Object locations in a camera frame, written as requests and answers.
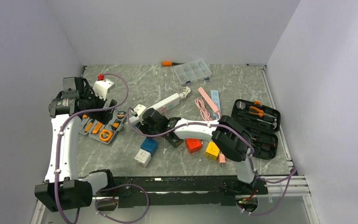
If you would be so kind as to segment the green cube socket adapter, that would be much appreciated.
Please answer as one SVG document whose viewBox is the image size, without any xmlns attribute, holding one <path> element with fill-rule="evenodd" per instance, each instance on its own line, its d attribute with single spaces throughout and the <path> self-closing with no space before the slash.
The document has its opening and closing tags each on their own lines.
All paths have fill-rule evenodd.
<svg viewBox="0 0 358 224">
<path fill-rule="evenodd" d="M 174 147 L 177 148 L 179 147 L 182 143 L 183 143 L 183 139 L 180 139 L 177 135 L 175 135 L 174 133 L 171 134 L 167 134 L 165 136 L 165 139 L 168 141 L 168 143 Z"/>
</svg>

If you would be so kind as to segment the light blue power strip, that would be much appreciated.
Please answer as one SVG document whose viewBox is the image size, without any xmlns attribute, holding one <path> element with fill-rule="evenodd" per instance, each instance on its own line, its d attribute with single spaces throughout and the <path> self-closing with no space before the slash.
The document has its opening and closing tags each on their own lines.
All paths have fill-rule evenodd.
<svg viewBox="0 0 358 224">
<path fill-rule="evenodd" d="M 211 90 L 210 91 L 211 94 L 211 99 L 214 102 L 214 104 L 217 106 L 218 108 L 218 112 L 220 112 L 220 97 L 219 97 L 219 92 L 218 90 Z"/>
</svg>

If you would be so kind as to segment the red cube socket adapter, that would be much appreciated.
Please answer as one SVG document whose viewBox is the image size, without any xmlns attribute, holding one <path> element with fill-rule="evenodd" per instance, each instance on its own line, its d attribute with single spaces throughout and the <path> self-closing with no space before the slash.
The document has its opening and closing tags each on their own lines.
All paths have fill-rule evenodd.
<svg viewBox="0 0 358 224">
<path fill-rule="evenodd" d="M 190 139 L 190 138 L 186 139 L 185 145 L 186 145 L 187 151 L 190 154 L 198 152 L 199 150 L 202 149 L 202 143 L 199 139 Z"/>
</svg>

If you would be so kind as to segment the yellow cube socket adapter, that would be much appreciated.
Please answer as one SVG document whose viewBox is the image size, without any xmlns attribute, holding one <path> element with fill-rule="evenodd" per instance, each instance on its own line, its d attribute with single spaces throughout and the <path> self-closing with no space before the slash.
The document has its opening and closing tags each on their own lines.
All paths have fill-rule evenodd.
<svg viewBox="0 0 358 224">
<path fill-rule="evenodd" d="M 219 154 L 220 150 L 218 149 L 217 145 L 212 141 L 209 142 L 206 147 L 204 156 L 206 156 L 208 159 L 215 161 L 219 157 Z"/>
</svg>

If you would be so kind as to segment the white cube socket adapter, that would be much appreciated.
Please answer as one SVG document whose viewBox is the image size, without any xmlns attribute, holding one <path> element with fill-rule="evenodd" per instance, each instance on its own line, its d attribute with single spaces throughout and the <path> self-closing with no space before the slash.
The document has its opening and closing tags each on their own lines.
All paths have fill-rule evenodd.
<svg viewBox="0 0 358 224">
<path fill-rule="evenodd" d="M 143 149 L 139 149 L 134 160 L 137 162 L 139 166 L 145 168 L 149 164 L 151 157 L 152 155 L 150 152 Z"/>
</svg>

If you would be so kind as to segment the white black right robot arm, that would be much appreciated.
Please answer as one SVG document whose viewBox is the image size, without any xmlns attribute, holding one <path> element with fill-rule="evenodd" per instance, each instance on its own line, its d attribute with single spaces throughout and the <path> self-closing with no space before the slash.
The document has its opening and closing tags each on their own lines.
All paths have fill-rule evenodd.
<svg viewBox="0 0 358 224">
<path fill-rule="evenodd" d="M 254 153 L 250 143 L 251 134 L 230 116 L 194 121 L 180 117 L 167 118 L 150 108 L 144 112 L 141 121 L 128 123 L 138 134 L 149 138 L 163 137 L 173 147 L 185 139 L 213 142 L 227 159 L 234 162 L 239 190 L 249 194 L 256 188 L 255 168 L 251 161 Z"/>
</svg>

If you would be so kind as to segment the blue cube socket adapter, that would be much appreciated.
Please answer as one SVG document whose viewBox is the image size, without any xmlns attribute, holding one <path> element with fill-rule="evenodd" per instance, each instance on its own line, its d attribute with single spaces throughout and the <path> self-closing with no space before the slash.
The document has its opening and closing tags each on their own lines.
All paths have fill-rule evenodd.
<svg viewBox="0 0 358 224">
<path fill-rule="evenodd" d="M 145 138 L 140 148 L 142 150 L 149 152 L 151 156 L 154 156 L 158 148 L 158 142 L 152 138 Z"/>
</svg>

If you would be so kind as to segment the pink power strip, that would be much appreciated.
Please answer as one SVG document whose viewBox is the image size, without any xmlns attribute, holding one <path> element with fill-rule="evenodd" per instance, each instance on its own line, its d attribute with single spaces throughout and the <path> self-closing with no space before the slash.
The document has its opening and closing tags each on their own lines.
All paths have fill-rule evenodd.
<svg viewBox="0 0 358 224">
<path fill-rule="evenodd" d="M 214 102 L 212 101 L 211 97 L 206 93 L 206 91 L 202 88 L 199 87 L 198 88 L 198 92 L 201 94 L 201 96 L 203 97 L 203 99 L 207 102 L 207 104 L 210 106 L 210 108 L 212 109 L 212 111 L 217 115 L 220 116 L 221 112 L 218 112 L 218 108 L 217 106 L 214 104 Z"/>
</svg>

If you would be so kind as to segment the white power strip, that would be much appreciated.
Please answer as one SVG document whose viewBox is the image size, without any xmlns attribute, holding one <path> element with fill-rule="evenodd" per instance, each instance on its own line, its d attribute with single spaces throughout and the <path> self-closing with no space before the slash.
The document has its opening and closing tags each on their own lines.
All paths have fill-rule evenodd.
<svg viewBox="0 0 358 224">
<path fill-rule="evenodd" d="M 148 109 L 153 108 L 154 110 L 156 110 L 159 113 L 163 114 L 166 111 L 168 111 L 168 110 L 172 109 L 173 107 L 177 106 L 180 103 L 181 99 L 182 99 L 181 96 L 178 93 L 175 93 L 175 94 L 172 94 L 171 96 L 165 98 L 164 100 L 157 102 L 153 106 L 147 107 L 147 108 Z M 133 117 L 132 112 L 131 112 L 131 116 L 129 117 L 129 121 L 132 124 L 136 124 L 138 122 L 142 122 L 143 118 L 137 119 L 137 118 Z"/>
</svg>

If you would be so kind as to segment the pink cube socket adapter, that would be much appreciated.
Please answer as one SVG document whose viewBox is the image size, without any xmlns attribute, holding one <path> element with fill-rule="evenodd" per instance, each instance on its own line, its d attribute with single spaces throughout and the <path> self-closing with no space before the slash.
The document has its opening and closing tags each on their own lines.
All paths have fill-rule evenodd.
<svg viewBox="0 0 358 224">
<path fill-rule="evenodd" d="M 219 159 L 219 165 L 221 167 L 224 167 L 226 164 L 226 158 L 225 158 L 224 154 L 219 154 L 218 159 Z"/>
</svg>

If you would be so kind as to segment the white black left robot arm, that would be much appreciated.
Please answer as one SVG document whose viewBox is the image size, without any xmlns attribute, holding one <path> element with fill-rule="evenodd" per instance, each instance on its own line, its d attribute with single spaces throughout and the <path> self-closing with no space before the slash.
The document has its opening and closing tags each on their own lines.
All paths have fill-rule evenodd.
<svg viewBox="0 0 358 224">
<path fill-rule="evenodd" d="M 113 87 L 109 79 L 91 86 L 85 78 L 67 77 L 63 79 L 63 90 L 48 107 L 53 130 L 51 156 L 47 174 L 42 184 L 35 186 L 34 194 L 51 212 L 88 207 L 98 191 L 109 196 L 115 190 L 109 169 L 93 171 L 80 179 L 76 162 L 82 116 L 107 124 L 117 102 L 111 100 L 108 111 L 101 109 Z"/>
</svg>

